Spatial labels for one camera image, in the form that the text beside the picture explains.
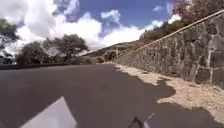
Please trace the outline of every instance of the stone wall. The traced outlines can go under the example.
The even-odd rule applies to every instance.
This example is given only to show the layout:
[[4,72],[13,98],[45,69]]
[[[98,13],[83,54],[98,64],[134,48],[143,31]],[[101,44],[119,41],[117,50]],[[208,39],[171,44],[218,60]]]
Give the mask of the stone wall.
[[115,62],[224,87],[224,11],[143,46]]

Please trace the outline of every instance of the white cloud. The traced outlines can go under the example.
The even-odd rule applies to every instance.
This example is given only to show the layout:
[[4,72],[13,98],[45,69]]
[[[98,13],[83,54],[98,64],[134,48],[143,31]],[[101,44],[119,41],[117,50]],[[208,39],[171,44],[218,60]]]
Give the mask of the white cloud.
[[71,14],[73,11],[77,10],[79,7],[79,1],[78,0],[70,0],[69,6],[64,11],[64,14]]
[[172,24],[174,21],[178,21],[178,20],[181,20],[181,17],[175,14],[175,15],[172,15],[172,17],[168,20],[168,23]]
[[114,29],[111,33],[106,35],[102,39],[102,44],[106,46],[111,46],[113,44],[128,42],[137,40],[139,36],[142,34],[142,30],[135,26],[125,27],[121,26],[120,28]]
[[142,29],[136,26],[120,26],[119,28],[113,29],[109,34],[107,34],[102,39],[101,43],[105,44],[106,46],[111,46],[121,42],[138,40],[145,30],[152,30],[155,27],[162,26],[162,24],[163,21],[154,20]]
[[153,9],[154,12],[158,12],[163,10],[163,7],[161,5],[156,5],[156,7]]
[[26,0],[20,0],[19,2],[18,0],[1,0],[0,18],[17,23],[23,19],[27,9]]
[[109,12],[102,12],[101,18],[102,19],[109,19],[112,20],[115,23],[119,23],[121,14],[118,10],[111,10]]
[[[9,7],[14,7],[19,3],[16,0],[5,1],[10,2],[6,3],[8,8],[4,10],[10,10]],[[19,4],[16,10],[24,13],[21,13],[18,17],[13,17],[14,15],[17,16],[18,12],[12,11],[10,13],[9,11],[6,13],[0,8],[0,18],[10,17],[13,22],[24,21],[25,24],[18,28],[18,35],[22,39],[10,44],[6,50],[16,53],[23,45],[35,40],[44,40],[46,37],[62,37],[64,34],[77,34],[86,41],[92,51],[95,51],[116,43],[137,40],[146,29],[153,29],[163,24],[162,21],[155,20],[144,28],[123,26],[119,23],[121,16],[119,11],[111,10],[110,12],[102,12],[101,16],[103,19],[110,19],[119,23],[119,26],[111,29],[106,36],[101,37],[100,34],[103,32],[102,23],[94,19],[89,12],[86,12],[76,22],[67,22],[65,13],[68,14],[76,10],[79,7],[78,3],[78,0],[71,0],[69,5],[66,5],[67,11],[57,16],[52,15],[52,12],[57,9],[57,4],[53,0],[23,0],[23,4]]]
[[167,10],[167,13],[168,13],[169,15],[172,15],[173,3],[171,3],[171,2],[166,2],[166,10]]

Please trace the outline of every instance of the blue sky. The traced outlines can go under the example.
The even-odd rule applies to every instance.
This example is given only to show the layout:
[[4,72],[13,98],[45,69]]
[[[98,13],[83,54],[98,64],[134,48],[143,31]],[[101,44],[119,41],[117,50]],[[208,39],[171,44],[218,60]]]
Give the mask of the blue sky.
[[[120,12],[120,22],[123,25],[144,27],[152,20],[166,20],[170,17],[166,5],[171,2],[172,0],[80,0],[78,17],[89,11],[94,18],[101,20],[101,12],[115,9]],[[153,11],[157,5],[163,9]]]
[[0,18],[21,37],[8,52],[37,40],[77,34],[95,51],[139,39],[145,30],[173,22],[172,0],[1,0]]

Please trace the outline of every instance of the tree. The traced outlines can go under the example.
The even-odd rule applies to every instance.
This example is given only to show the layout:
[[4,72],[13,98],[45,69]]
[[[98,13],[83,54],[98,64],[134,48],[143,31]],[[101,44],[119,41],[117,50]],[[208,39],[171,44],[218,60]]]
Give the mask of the tree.
[[53,40],[44,41],[43,46],[46,49],[50,47],[55,47],[59,52],[57,56],[64,56],[64,62],[70,63],[73,57],[77,57],[79,53],[83,51],[88,51],[88,47],[85,41],[75,35],[64,35],[61,39],[55,38]]
[[118,51],[117,50],[106,51],[104,53],[103,57],[104,57],[105,61],[112,61],[118,57]]
[[190,24],[223,8],[223,0],[175,0],[173,14],[180,15],[185,24]]
[[17,64],[43,64],[49,63],[49,60],[49,56],[44,52],[41,44],[38,42],[24,46],[16,56]]
[[19,39],[16,35],[16,25],[8,23],[5,19],[0,19],[0,50],[5,48],[5,45]]
[[19,37],[16,35],[16,25],[0,19],[0,64],[12,64],[12,55],[5,51],[5,46],[15,42]]
[[102,56],[96,57],[97,63],[103,63],[105,60]]

